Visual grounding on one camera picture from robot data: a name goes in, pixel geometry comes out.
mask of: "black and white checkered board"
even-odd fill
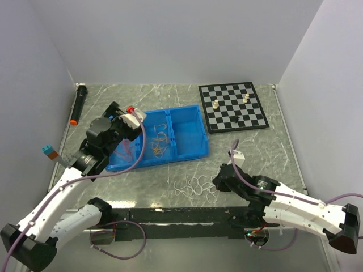
[[[209,133],[268,128],[259,98],[252,82],[199,86]],[[248,102],[242,100],[250,94]],[[219,107],[213,109],[218,100]],[[231,117],[239,116],[238,123]]]

